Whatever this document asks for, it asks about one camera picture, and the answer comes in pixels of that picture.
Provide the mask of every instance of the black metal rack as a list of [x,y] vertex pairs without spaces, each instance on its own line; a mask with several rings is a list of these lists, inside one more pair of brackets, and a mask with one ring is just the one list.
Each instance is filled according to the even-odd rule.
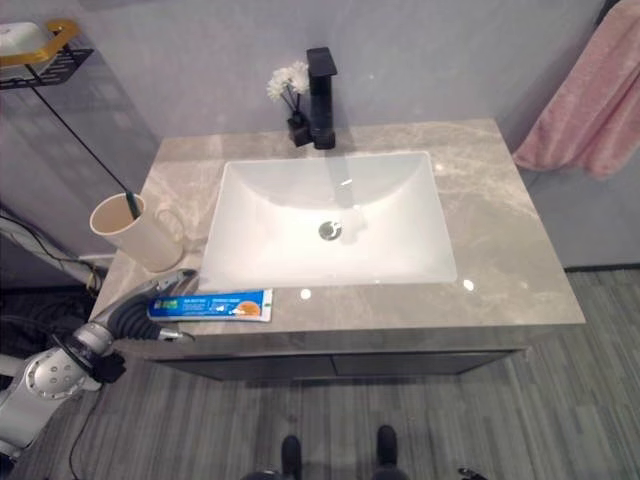
[[11,90],[15,88],[48,87],[50,85],[60,85],[66,82],[73,73],[89,58],[93,53],[91,48],[72,49],[65,45],[60,50],[53,62],[40,74],[25,64],[25,68],[31,73],[33,78],[9,78],[0,81],[0,90]]
[[[13,77],[0,80],[0,90],[16,88],[47,87],[66,82],[93,53],[90,48],[71,48],[69,42],[80,33],[78,25],[69,19],[54,19],[47,22],[47,30],[53,34],[46,45],[27,53],[0,57],[0,67],[24,67],[31,78]],[[38,73],[33,65],[50,62]]]

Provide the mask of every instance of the drain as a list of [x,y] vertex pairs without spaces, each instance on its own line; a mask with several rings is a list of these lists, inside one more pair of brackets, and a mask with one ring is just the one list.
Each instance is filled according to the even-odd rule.
[[318,234],[323,240],[335,240],[342,233],[342,224],[340,222],[324,222],[318,228]]

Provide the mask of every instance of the cable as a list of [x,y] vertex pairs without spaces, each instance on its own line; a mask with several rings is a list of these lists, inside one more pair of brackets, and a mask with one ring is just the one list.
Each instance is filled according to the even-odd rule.
[[57,261],[58,263],[61,262],[68,262],[68,263],[77,263],[80,265],[84,265],[85,267],[87,267],[92,275],[93,275],[93,281],[94,281],[94,286],[92,287],[94,291],[99,291],[100,287],[102,287],[102,277],[100,277],[100,275],[98,275],[96,268],[91,265],[91,263],[86,262],[84,260],[76,260],[76,259],[72,259],[72,258],[61,258],[61,257],[57,257],[55,255],[53,255],[45,246],[44,243],[42,243],[42,240],[40,240],[40,235],[38,234],[38,232],[35,231],[35,229],[33,229],[32,227],[26,225],[24,222],[21,222],[19,220],[13,219],[11,217],[7,217],[6,215],[2,215],[0,214],[0,218],[7,220],[11,223],[14,223],[15,225],[18,225],[19,227],[23,228],[24,230],[26,230],[29,235],[31,235],[33,237],[33,239],[38,243],[38,245],[40,246],[40,248],[42,249],[42,251],[49,256],[50,258],[52,258],[53,260]]
[[3,314],[0,315],[0,322],[13,323],[18,326],[30,325],[45,335],[51,335],[51,332],[54,330],[54,328],[48,325],[44,325],[28,317],[23,317],[22,315]]
[[[6,232],[6,231],[4,231],[4,230],[2,230],[2,231],[3,231],[3,232],[5,232],[5,233],[9,233],[9,236],[11,237],[11,240],[13,240],[13,243],[16,243],[16,244],[18,244],[18,245],[22,245],[22,242],[20,242],[20,240],[18,240],[18,239],[15,237],[15,234],[14,234],[13,232]],[[24,249],[25,249],[25,250],[27,250],[27,251],[28,251],[28,252],[30,252],[30,253],[34,253],[34,254],[39,253],[39,252],[36,252],[35,250],[29,250],[29,249],[27,249],[27,247],[25,247],[24,245],[22,245],[22,246],[24,247]],[[64,265],[62,264],[62,262],[61,262],[60,260],[58,260],[57,258],[54,258],[54,260],[56,260],[56,261],[58,262],[58,266],[60,267],[60,270],[64,270]]]
[[73,444],[71,445],[71,450],[69,451],[69,470],[71,470],[71,475],[73,475],[73,480],[80,480],[80,477],[78,477],[78,474],[76,473],[75,469],[73,468],[73,453],[76,450],[76,447],[78,446],[78,442],[80,441],[80,438],[82,437],[82,434],[84,433],[85,429],[87,428],[87,425],[89,424],[89,419],[91,418],[91,416],[93,415],[93,413],[96,411],[96,408],[98,407],[98,404],[100,403],[100,400],[102,399],[102,396],[104,394],[104,392],[106,391],[106,387],[103,386],[102,389],[100,390],[100,392],[98,393],[98,396],[95,400],[95,402],[93,403],[93,406],[91,407],[91,410],[89,410],[89,413],[87,413],[87,417],[84,419],[84,422],[82,424],[82,428],[80,428],[80,431],[78,432],[78,435],[76,435],[75,440],[73,441]]
[[74,131],[73,131],[73,129],[69,126],[69,124],[67,124],[67,122],[65,122],[65,121],[63,120],[63,118],[58,114],[58,112],[56,112],[56,111],[53,109],[53,107],[49,104],[49,102],[47,102],[47,101],[45,100],[45,98],[44,98],[42,95],[40,95],[40,92],[38,92],[34,87],[29,87],[29,88],[31,88],[31,90],[33,91],[33,93],[35,93],[35,94],[38,96],[38,98],[42,101],[42,103],[44,103],[44,104],[45,104],[45,106],[49,109],[49,111],[50,111],[51,113],[53,113],[53,115],[54,115],[58,120],[60,120],[60,123],[62,123],[62,125],[64,125],[64,127],[69,131],[69,133],[70,133],[71,135],[73,135],[73,137],[74,137],[76,140],[78,140],[78,142],[80,143],[80,145],[82,145],[82,146],[84,147],[84,149],[89,153],[89,155],[91,155],[91,156],[95,159],[95,161],[96,161],[96,162],[98,162],[98,163],[100,164],[100,166],[101,166],[102,168],[104,168],[104,170],[105,170],[109,175],[111,175],[111,178],[113,178],[113,179],[118,183],[118,185],[120,185],[120,186],[122,187],[122,189],[123,189],[125,192],[128,192],[128,191],[129,191],[129,189],[128,189],[127,187],[125,187],[125,186],[124,186],[124,183],[122,183],[122,182],[120,181],[120,179],[118,179],[118,177],[116,177],[116,176],[115,176],[115,174],[114,174],[111,170],[109,170],[109,168],[108,168],[104,163],[102,163],[102,160],[100,160],[100,159],[98,158],[98,156],[93,152],[93,150],[91,150],[91,149],[89,148],[89,146],[88,146],[86,143],[84,143],[84,142],[82,141],[82,139],[78,136],[78,134],[77,134],[76,132],[74,132]]
[[61,300],[47,303],[37,308],[35,312],[31,314],[31,317],[39,322],[45,323],[45,319],[60,317],[88,317],[90,307],[86,308],[80,301],[72,298],[63,298]]

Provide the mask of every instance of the towel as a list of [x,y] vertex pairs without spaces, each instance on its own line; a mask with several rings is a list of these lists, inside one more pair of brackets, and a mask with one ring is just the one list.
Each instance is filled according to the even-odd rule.
[[640,0],[613,7],[513,157],[530,170],[582,167],[595,178],[640,149]]

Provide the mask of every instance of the black faucet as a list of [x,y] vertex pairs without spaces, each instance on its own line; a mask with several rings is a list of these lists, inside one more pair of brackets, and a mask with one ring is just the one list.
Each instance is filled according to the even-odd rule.
[[331,77],[336,75],[338,70],[328,47],[307,50],[307,62],[311,96],[309,132],[315,148],[329,150],[336,146],[336,134],[333,131]]

